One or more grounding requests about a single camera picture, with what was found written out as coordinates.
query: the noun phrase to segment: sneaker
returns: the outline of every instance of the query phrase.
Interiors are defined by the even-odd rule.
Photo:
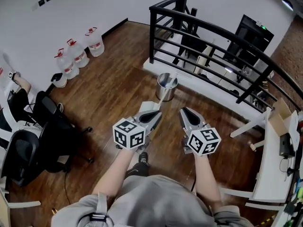
[[[147,152],[142,152],[139,155],[139,162],[142,162],[142,163],[148,165],[148,155],[147,155]]]
[[[63,106],[63,104],[62,104],[62,103],[58,103],[57,108],[59,108],[59,111],[60,111],[61,113],[63,113],[64,106]]]

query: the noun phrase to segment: ceiling light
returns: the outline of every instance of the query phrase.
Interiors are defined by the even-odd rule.
[[[291,11],[294,10],[292,3],[289,0],[282,0],[285,6],[287,6]]]
[[[225,68],[229,73],[232,73],[232,70],[228,69],[228,68]]]

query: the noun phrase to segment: metal railing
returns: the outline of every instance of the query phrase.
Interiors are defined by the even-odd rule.
[[[299,105],[281,87],[279,87],[279,85],[277,85],[272,79],[269,78],[270,73],[272,71],[274,71],[275,73],[280,75],[281,78],[283,78],[283,80],[285,82],[287,82],[291,86],[291,88],[298,94],[298,96],[303,100],[303,91],[301,90],[299,85],[282,68],[280,68],[274,61],[272,61],[262,51],[260,51],[259,49],[257,49],[256,47],[254,47],[253,45],[248,43],[247,41],[241,39],[237,35],[231,33],[230,31],[228,31],[226,29],[223,29],[219,26],[213,25],[211,23],[208,23],[208,22],[205,22],[205,21],[202,21],[202,20],[196,18],[195,17],[196,11],[192,10],[191,15],[190,15],[189,9],[186,6],[186,1],[187,0],[165,0],[163,2],[157,3],[150,7],[150,12],[151,12],[150,63],[154,63],[154,61],[159,61],[159,62],[162,62],[169,66],[172,66],[178,70],[186,72],[194,77],[200,78],[201,80],[208,82],[208,83],[212,84],[213,86],[216,86],[216,87],[220,88],[221,90],[225,91],[226,93],[229,93],[229,94],[233,95],[234,97],[236,97],[237,98],[236,103],[239,104],[241,102],[245,102],[260,112],[263,112],[264,110],[260,109],[259,107],[256,107],[251,101],[246,100],[246,98],[248,96],[251,96],[252,98],[256,99],[256,101],[258,101],[259,103],[262,103],[264,106],[271,107],[268,100],[265,101],[261,97],[256,95],[256,91],[263,91],[264,94],[267,95],[268,98],[271,98],[274,101],[277,100],[277,98],[273,94],[271,94],[268,90],[264,89],[261,86],[263,81],[267,81],[273,87],[275,87],[283,96],[285,96],[296,107],[297,110],[299,110],[299,111],[301,110]],[[166,6],[168,6],[172,3],[176,3],[176,6],[174,9],[165,8]],[[166,17],[170,18],[170,19],[163,25],[160,25],[159,22],[161,22]],[[240,48],[250,52],[251,54],[256,56],[258,59],[263,61],[267,65],[267,67],[265,68],[265,70],[263,72],[261,72],[261,71],[257,70],[253,65],[249,64],[247,61],[239,58],[238,56],[228,52],[227,50],[225,50],[213,43],[210,43],[206,40],[199,38],[199,36],[196,34],[198,27],[211,31],[217,35],[220,35],[220,36],[230,40],[231,43],[237,44]],[[178,44],[167,38],[163,38],[163,37],[159,36],[159,31],[161,31],[161,30],[170,31],[172,34],[179,34],[179,35],[182,35],[183,38],[185,37],[185,38],[188,38],[191,40],[196,40],[196,41],[198,40],[199,42],[202,42],[205,45],[211,46],[213,48],[211,51],[211,54],[206,55],[206,54],[202,53],[201,51],[198,51],[197,49],[191,48],[190,46],[184,45],[182,43]],[[185,50],[187,52],[198,54],[207,59],[206,65],[208,65],[208,62],[212,61],[212,62],[216,63],[217,65],[222,66],[222,67],[232,71],[233,73],[235,73],[237,76],[241,77],[242,79],[247,80],[250,83],[250,86],[248,88],[244,88],[237,82],[225,77],[224,75],[221,75],[220,73],[217,73],[217,72],[211,70],[207,66],[201,66],[194,61],[191,61],[187,58],[182,57],[181,54],[173,54],[169,51],[163,50],[160,47],[155,46],[155,41],[161,41],[162,43],[169,43],[171,45],[179,47],[183,51]],[[214,54],[215,50],[223,52],[224,54],[229,55],[233,59],[236,59],[238,62],[242,63],[243,66],[245,66],[245,67],[251,69],[252,71],[254,71],[255,73],[257,73],[258,78],[256,80],[252,80],[249,77],[247,77],[247,75],[243,74],[240,71],[237,71],[235,68],[232,68],[227,62],[225,63],[224,60],[218,60],[218,59],[214,58],[213,54]],[[161,52],[161,53],[167,54],[169,56],[174,57],[175,59],[185,61],[202,70],[205,70],[205,71],[219,77],[221,80],[224,80],[224,81],[232,84],[236,88],[242,90],[243,93],[241,95],[238,95],[235,92],[230,91],[227,88],[225,88],[217,83],[214,83],[213,81],[209,80],[208,78],[195,74],[194,72],[189,71],[183,67],[177,66],[176,63],[171,63],[171,62],[165,61],[163,59],[157,58],[157,57],[155,57],[155,52]]]

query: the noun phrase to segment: wooden floor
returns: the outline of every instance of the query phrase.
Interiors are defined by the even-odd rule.
[[[70,80],[66,88],[56,88],[51,98],[64,104],[64,113],[79,127],[93,127],[84,136],[79,151],[94,157],[89,165],[74,158],[66,179],[71,202],[90,194],[98,179],[110,166],[118,150],[112,140],[112,125],[122,117],[134,115],[142,101],[155,101],[156,77],[143,71],[149,56],[149,27],[127,22],[105,38],[105,52],[91,58],[80,75]],[[193,155],[184,155],[180,146],[183,130],[178,112],[188,106],[201,113],[215,127],[222,142],[210,156],[214,175],[221,186],[252,191],[261,162],[261,151],[252,152],[248,140],[258,142],[262,134],[256,130],[234,139],[230,133],[244,124],[235,113],[186,88],[178,87],[172,101],[163,104],[163,118],[148,147],[151,174],[162,174],[191,188],[195,177]],[[65,173],[43,172],[24,188],[10,187],[9,201],[41,201],[40,207],[11,211],[13,227],[50,226],[52,208],[68,205],[64,192]],[[254,225],[275,212],[245,207],[245,199],[227,197],[225,202],[237,204],[242,216]]]

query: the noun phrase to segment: stainless steel trash can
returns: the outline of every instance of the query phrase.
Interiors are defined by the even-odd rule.
[[[156,96],[159,100],[161,100],[162,96],[164,95],[166,87],[170,84],[171,78],[169,76],[170,76],[170,73],[162,73],[158,76]],[[173,99],[177,85],[178,85],[178,79],[175,78],[174,82],[172,84],[172,87],[167,92],[166,96],[164,97],[163,102],[167,102],[167,101]]]

